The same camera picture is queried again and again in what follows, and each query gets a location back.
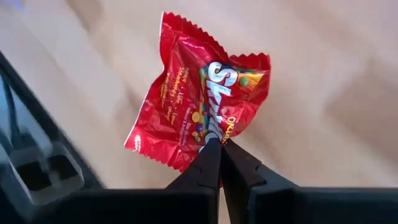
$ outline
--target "red wrapper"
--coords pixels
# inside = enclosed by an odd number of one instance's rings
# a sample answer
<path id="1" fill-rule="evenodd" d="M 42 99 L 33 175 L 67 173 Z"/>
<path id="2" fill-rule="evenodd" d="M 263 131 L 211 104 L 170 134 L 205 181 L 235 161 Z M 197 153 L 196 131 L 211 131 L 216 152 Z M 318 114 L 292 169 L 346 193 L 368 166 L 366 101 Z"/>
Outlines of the red wrapper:
<path id="1" fill-rule="evenodd" d="M 164 71 L 151 85 L 125 147 L 184 171 L 210 138 L 225 142 L 252 121 L 269 91 L 263 53 L 228 56 L 207 32 L 164 13 Z"/>

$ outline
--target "skittles wrapper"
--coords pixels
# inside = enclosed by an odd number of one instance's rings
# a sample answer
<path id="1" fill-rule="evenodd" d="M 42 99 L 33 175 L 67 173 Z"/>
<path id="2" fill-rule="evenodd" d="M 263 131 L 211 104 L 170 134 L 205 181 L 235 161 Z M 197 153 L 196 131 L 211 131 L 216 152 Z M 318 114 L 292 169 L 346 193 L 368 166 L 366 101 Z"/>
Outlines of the skittles wrapper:
<path id="1" fill-rule="evenodd" d="M 268 55 L 230 55 L 190 21 L 164 13 L 164 71 L 149 88 L 125 147 L 184 171 L 211 138 L 241 133 L 267 98 Z"/>

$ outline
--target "candy wrapper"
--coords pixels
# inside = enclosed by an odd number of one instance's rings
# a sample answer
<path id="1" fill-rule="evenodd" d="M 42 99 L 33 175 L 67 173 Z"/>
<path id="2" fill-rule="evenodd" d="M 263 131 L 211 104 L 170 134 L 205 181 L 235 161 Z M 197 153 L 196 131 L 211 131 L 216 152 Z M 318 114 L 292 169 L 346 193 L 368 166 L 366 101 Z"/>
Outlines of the candy wrapper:
<path id="1" fill-rule="evenodd" d="M 211 138 L 225 142 L 252 121 L 269 91 L 270 58 L 228 56 L 212 36 L 164 13 L 164 71 L 151 85 L 125 147 L 184 171 Z"/>

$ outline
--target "wooden table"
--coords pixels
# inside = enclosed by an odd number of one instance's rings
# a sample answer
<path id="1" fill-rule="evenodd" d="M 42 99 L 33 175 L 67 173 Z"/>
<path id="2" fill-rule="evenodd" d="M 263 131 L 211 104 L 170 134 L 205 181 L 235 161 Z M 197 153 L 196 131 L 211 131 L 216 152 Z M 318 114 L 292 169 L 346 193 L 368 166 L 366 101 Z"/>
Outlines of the wooden table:
<path id="1" fill-rule="evenodd" d="M 231 54 L 271 55 L 270 95 L 235 138 L 265 165 L 299 185 L 398 186 L 397 7 L 30 0 L 0 8 L 0 49 L 108 187 L 164 187 L 178 176 L 123 149 L 162 68 L 162 11 L 199 24 Z"/>

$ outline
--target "wooden floor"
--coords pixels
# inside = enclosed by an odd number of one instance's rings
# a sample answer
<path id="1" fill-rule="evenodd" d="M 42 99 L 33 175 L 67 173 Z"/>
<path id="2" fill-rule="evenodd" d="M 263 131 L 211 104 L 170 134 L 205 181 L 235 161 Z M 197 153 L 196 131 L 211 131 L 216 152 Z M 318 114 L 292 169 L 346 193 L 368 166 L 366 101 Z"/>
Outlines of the wooden floor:
<path id="1" fill-rule="evenodd" d="M 271 55 L 270 95 L 235 138 L 265 165 L 299 185 L 398 186 L 397 7 L 31 0 L 0 7 L 0 50 L 110 188 L 164 187 L 178 176 L 123 149 L 162 69 L 162 11 L 199 24 L 231 54 Z"/>

